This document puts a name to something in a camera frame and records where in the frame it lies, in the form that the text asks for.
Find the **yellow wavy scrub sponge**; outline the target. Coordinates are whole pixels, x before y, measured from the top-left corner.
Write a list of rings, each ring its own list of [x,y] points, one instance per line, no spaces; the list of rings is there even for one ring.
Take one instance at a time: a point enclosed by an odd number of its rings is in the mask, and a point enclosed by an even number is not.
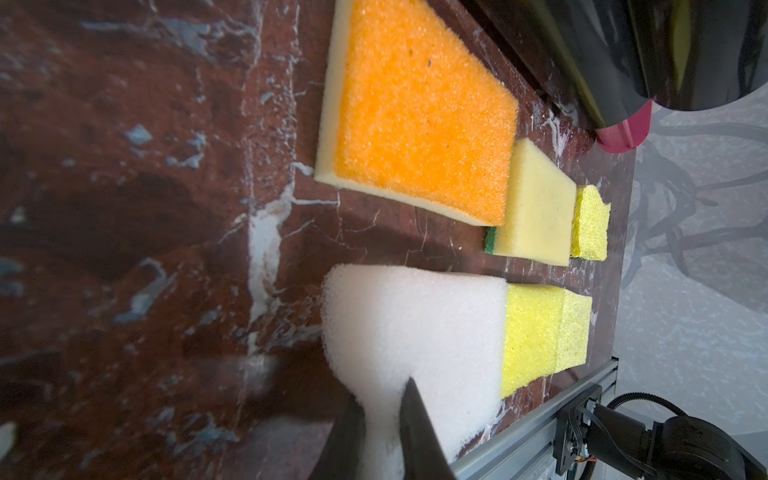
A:
[[[573,258],[606,260],[610,212],[611,204],[602,200],[594,185],[577,188],[570,248]]]

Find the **orange sponge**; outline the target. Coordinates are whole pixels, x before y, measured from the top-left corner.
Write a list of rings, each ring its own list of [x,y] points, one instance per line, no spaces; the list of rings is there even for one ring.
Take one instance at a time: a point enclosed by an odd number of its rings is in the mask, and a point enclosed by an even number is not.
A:
[[[336,3],[318,182],[498,226],[517,116],[515,97],[426,2]]]

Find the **white pale foam sponge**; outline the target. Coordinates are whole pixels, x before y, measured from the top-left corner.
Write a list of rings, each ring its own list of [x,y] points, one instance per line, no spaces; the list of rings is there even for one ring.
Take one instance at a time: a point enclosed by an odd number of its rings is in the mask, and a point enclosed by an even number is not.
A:
[[[358,476],[400,479],[399,410],[414,380],[454,461],[500,408],[505,280],[404,266],[337,265],[322,292],[322,340],[365,413]]]

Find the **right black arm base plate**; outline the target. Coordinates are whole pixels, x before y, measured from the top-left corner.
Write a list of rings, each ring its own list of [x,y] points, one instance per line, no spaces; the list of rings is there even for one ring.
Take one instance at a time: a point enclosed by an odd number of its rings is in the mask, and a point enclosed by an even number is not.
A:
[[[553,447],[557,475],[563,476],[575,465],[584,446],[586,428],[583,427],[580,408],[585,407],[590,400],[599,400],[601,394],[602,387],[599,384],[587,384],[559,410]]]

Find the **bright yellow thick sponge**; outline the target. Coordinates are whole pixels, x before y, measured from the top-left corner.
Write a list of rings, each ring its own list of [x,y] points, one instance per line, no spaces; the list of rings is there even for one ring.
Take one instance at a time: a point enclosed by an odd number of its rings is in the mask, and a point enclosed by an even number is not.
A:
[[[563,288],[508,285],[501,381],[503,398],[556,372],[564,299]]]

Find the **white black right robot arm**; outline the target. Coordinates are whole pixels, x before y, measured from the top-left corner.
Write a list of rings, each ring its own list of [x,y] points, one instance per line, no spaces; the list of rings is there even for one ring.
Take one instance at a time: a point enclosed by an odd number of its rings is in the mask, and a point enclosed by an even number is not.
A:
[[[765,479],[766,467],[715,425],[674,416],[648,429],[597,405],[585,412],[590,456],[632,479]]]

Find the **black drawer cabinet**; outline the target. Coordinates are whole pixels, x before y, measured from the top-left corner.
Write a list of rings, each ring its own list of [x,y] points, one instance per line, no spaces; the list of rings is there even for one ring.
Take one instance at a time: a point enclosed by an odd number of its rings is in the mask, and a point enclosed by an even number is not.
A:
[[[587,129],[615,126],[650,100],[717,108],[767,82],[764,1],[475,1],[472,10]]]

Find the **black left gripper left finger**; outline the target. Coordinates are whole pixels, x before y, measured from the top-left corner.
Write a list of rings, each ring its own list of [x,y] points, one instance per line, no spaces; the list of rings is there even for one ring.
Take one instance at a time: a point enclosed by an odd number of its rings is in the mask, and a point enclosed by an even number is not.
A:
[[[365,413],[352,394],[332,427],[309,480],[356,479],[365,440]]]

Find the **pink bottom drawer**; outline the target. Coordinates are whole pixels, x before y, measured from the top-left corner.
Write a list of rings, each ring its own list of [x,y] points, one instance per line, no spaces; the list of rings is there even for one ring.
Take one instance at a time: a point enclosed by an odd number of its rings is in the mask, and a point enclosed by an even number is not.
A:
[[[603,129],[598,129],[597,142],[610,154],[623,154],[640,146],[650,133],[654,102],[649,100],[642,108],[626,120]]]

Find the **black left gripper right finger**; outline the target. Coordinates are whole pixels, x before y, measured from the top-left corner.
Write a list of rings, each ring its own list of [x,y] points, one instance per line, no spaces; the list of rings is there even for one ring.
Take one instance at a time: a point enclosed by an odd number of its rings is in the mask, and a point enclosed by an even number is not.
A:
[[[456,479],[413,378],[408,379],[401,399],[399,433],[404,479]]]

